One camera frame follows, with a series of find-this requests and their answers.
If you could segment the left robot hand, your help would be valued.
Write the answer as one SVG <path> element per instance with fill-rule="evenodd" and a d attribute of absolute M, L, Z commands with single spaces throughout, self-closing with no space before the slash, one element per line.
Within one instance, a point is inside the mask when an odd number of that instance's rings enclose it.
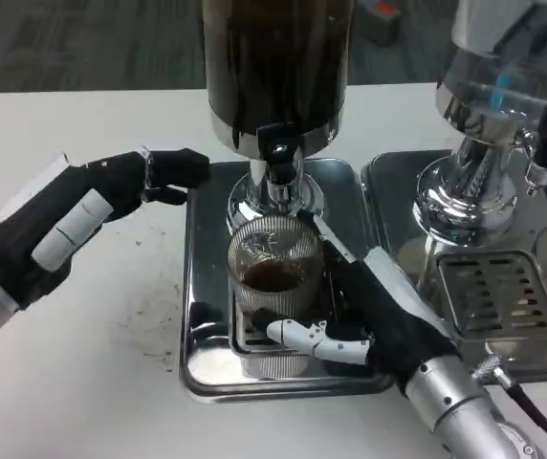
<path fill-rule="evenodd" d="M 137 151 L 69 166 L 23 207 L 0 222 L 0 287 L 21 310 L 48 295 L 69 275 L 72 261 L 50 272 L 33 260 L 37 244 L 87 192 L 96 191 L 112 212 L 111 223 L 143 202 L 181 206 L 189 189 L 210 177 L 209 158 L 189 148 Z"/>

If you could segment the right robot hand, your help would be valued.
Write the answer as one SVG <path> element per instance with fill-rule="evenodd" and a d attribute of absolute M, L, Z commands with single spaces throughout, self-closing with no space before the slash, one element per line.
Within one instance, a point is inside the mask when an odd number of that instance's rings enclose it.
<path fill-rule="evenodd" d="M 359 319 L 355 323 L 299 320 L 264 308 L 252 314 L 269 339 L 321 361 L 363 366 L 391 375 L 402 391 L 435 362 L 461 358 L 443 321 L 380 247 L 356 257 L 324 220 L 307 211 L 298 218 L 322 241 L 335 285 Z"/>

